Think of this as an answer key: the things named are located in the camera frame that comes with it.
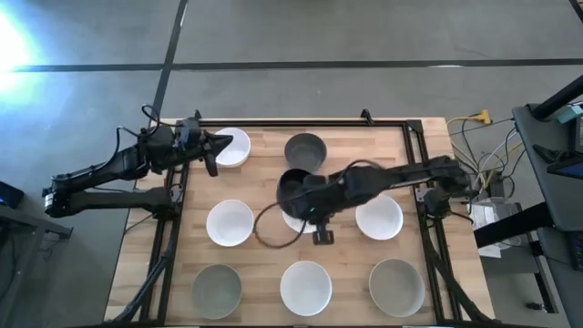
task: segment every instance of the black cable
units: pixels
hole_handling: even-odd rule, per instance
[[[458,217],[462,218],[462,219],[469,220],[470,222],[472,222],[472,225],[474,225],[474,220],[472,218],[468,217],[467,215],[460,214],[460,213],[457,213],[457,212],[454,212],[454,211],[452,211],[451,213],[454,214],[455,216],[458,216]]]
[[[510,190],[510,193],[508,194],[508,196],[506,196],[506,198],[511,198],[514,195],[514,192],[516,191],[517,185],[514,182],[514,179],[512,179],[512,177],[503,177],[502,181],[504,181],[505,179],[509,179],[510,182],[512,183],[512,189]]]
[[[111,155],[111,157],[107,161],[103,162],[102,164],[100,164],[96,168],[93,168],[93,171],[94,172],[97,171],[97,170],[99,170],[99,169],[102,169],[106,165],[110,164],[113,161],[113,159],[116,157],[116,155],[117,155],[117,153],[119,151],[119,131],[121,129],[123,129],[127,133],[131,134],[132,136],[136,136],[136,137],[138,136],[138,134],[136,132],[130,130],[129,128],[121,127],[121,126],[117,127],[116,128],[116,147],[113,150],[113,154]],[[61,178],[53,177],[52,179],[55,180],[55,181],[65,181],[65,180],[68,180],[68,179],[71,179],[71,178],[74,178],[74,176],[70,176],[70,175],[66,174],[65,176],[63,176]]]
[[[12,236],[10,237],[10,244],[12,245],[12,271],[10,273],[10,280],[8,281],[8,284],[6,285],[2,294],[0,294],[0,303],[2,303],[5,296],[8,294],[8,291],[10,290],[10,286],[12,285],[12,282],[14,281],[14,279],[16,277],[16,265],[17,265],[17,263],[16,263],[16,245],[15,245],[15,239]]]
[[[167,126],[167,127],[171,127],[171,128],[179,128],[182,125],[179,124],[169,124],[169,123],[165,123],[160,121],[160,112],[158,110],[156,110],[153,106],[145,104],[142,105],[142,113],[144,113],[144,115],[146,115],[147,118],[153,120],[154,122],[156,122],[156,126],[148,133],[149,136],[153,135],[154,133],[156,133],[156,131],[158,131],[158,128],[163,125],[163,126]]]
[[[521,159],[521,158],[522,158],[522,156],[525,154],[525,152],[527,152],[527,150],[526,150],[526,149],[522,150],[522,152],[520,153],[520,156],[518,156],[517,162],[516,162],[516,163],[514,163],[514,167],[512,168],[512,171],[510,171],[510,174],[508,174],[508,175],[504,176],[503,178],[506,178],[506,177],[512,177],[512,175],[514,174],[514,171],[516,171],[516,170],[517,170],[518,162],[520,162],[520,159]]]
[[[497,121],[497,122],[494,122],[494,123],[492,123],[492,124],[484,125],[484,126],[481,126],[481,127],[476,127],[476,128],[469,128],[469,129],[467,129],[465,132],[469,132],[469,131],[477,130],[477,129],[479,129],[479,128],[488,128],[488,127],[492,127],[492,126],[494,126],[494,125],[496,125],[496,124],[500,124],[500,123],[502,123],[502,122],[508,122],[509,120],[513,120],[513,118],[506,118],[506,119],[499,120],[499,121]],[[458,135],[458,134],[461,134],[461,133],[462,133],[462,131],[458,131],[458,132],[450,133],[449,135],[450,135],[450,136],[454,136],[454,135]]]
[[[130,230],[132,230],[132,229],[136,228],[136,226],[138,226],[140,223],[142,223],[143,221],[145,221],[145,220],[147,220],[147,219],[149,219],[149,218],[151,218],[151,217],[153,217],[153,216],[154,216],[154,213],[150,213],[150,214],[149,214],[149,215],[148,215],[146,218],[144,218],[144,219],[142,219],[142,220],[139,220],[138,222],[136,222],[136,223],[134,223],[134,224],[130,225],[129,227],[127,227],[127,228],[124,230],[124,234],[128,233],[128,231],[130,231]]]
[[[295,243],[296,241],[298,241],[298,239],[303,235],[303,231],[306,229],[306,225],[307,225],[308,221],[307,220],[303,221],[302,228],[300,229],[300,232],[298,232],[298,234],[295,237],[293,237],[293,239],[291,241],[284,242],[283,244],[280,244],[280,245],[270,244],[259,235],[259,233],[257,231],[257,223],[259,222],[259,219],[263,216],[263,214],[266,211],[268,211],[269,209],[271,209],[272,207],[274,207],[276,205],[280,205],[280,203],[274,202],[274,203],[268,205],[265,209],[261,210],[261,212],[259,213],[257,218],[255,218],[255,222],[253,223],[253,232],[255,232],[255,238],[257,238],[257,241],[261,245],[277,250],[277,249],[282,249],[282,248],[288,247],[288,246],[292,245],[293,243]]]
[[[478,165],[480,165],[480,162],[482,161],[482,159],[484,159],[484,157],[486,157],[486,156],[489,156],[489,155],[493,155],[494,157],[496,157],[496,158],[498,159],[498,161],[499,161],[500,163],[502,163],[502,165],[501,165],[501,166],[499,166],[499,167],[495,167],[495,168],[493,168],[493,169],[502,169],[502,171],[504,171],[504,170],[506,169],[506,165],[508,165],[508,163],[505,163],[505,162],[502,160],[502,158],[501,158],[501,157],[499,157],[497,154],[494,154],[494,153],[491,153],[491,152],[489,152],[489,153],[485,153],[484,155],[482,155],[482,157],[481,157],[481,158],[480,158],[480,160],[477,162],[477,164],[478,164]],[[492,170],[492,169],[489,169],[489,170],[484,170],[484,171],[481,171],[480,173],[487,173],[487,172],[489,172],[489,171],[491,171],[491,170]]]
[[[470,142],[467,141],[467,137],[465,136],[465,123],[467,123],[467,119],[464,119],[464,122],[462,123],[462,138],[464,139],[465,145],[467,146],[467,150],[470,153],[470,157],[472,158],[472,160],[474,161],[474,163],[477,163],[476,161],[476,156],[474,156],[474,151],[472,151],[472,147],[470,146]]]
[[[94,189],[94,190],[103,190],[103,191],[126,192],[126,193],[129,192],[127,190],[119,190],[119,189],[115,189],[115,188],[105,188],[105,187],[92,187],[91,189]]]

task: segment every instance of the electronic device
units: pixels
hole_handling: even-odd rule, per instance
[[[583,272],[583,231],[567,232],[567,240],[573,269]]]

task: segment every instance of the dark bowl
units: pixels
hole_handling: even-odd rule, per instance
[[[285,158],[290,168],[314,173],[326,159],[326,145],[312,133],[300,133],[285,144]]]
[[[280,182],[277,184],[277,201],[280,203],[280,208],[289,216],[300,219],[304,201],[302,198],[297,200],[288,199],[299,195],[303,192],[302,182],[305,177],[310,175],[310,172],[303,169],[288,169],[283,173]]]

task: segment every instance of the metal stand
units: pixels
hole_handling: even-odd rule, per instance
[[[45,233],[51,232],[58,235],[59,239],[69,239],[73,228],[63,227],[62,225],[56,224],[50,220],[39,219],[6,206],[0,206],[0,222],[7,222],[13,227],[10,228],[11,231],[7,234],[30,233],[32,235],[32,240],[26,245],[19,261],[15,264],[16,275],[8,287],[5,298],[2,300],[2,303],[0,303],[0,305],[2,305],[0,307],[0,327],[6,327],[8,319],[10,318],[10,312],[12,312],[12,307],[15,304],[15,298],[20,290],[20,285],[28,274],[28,270],[33,263],[35,254],[40,249],[40,245],[45,238]]]

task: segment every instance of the white bowl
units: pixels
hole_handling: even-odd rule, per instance
[[[356,225],[366,236],[386,241],[403,227],[403,211],[396,201],[381,194],[356,208]]]
[[[332,298],[332,280],[320,264],[297,261],[281,277],[280,294],[285,306],[293,313],[316,315]]]
[[[287,213],[284,212],[283,210],[281,211],[281,215],[285,223],[288,225],[288,227],[292,228],[294,231],[298,233],[302,231],[303,220],[295,219],[287,215]],[[306,223],[306,228],[303,230],[303,233],[312,233],[314,231],[316,231],[316,226],[310,223]]]
[[[368,289],[379,309],[398,318],[419,311],[425,299],[421,274],[411,264],[398,259],[376,264],[368,280]]]
[[[233,136],[233,141],[218,156],[217,164],[223,168],[236,168],[251,153],[251,140],[240,128],[224,128],[215,134]]]
[[[246,241],[252,231],[253,212],[240,200],[224,200],[207,216],[207,233],[220,246],[237,246]]]

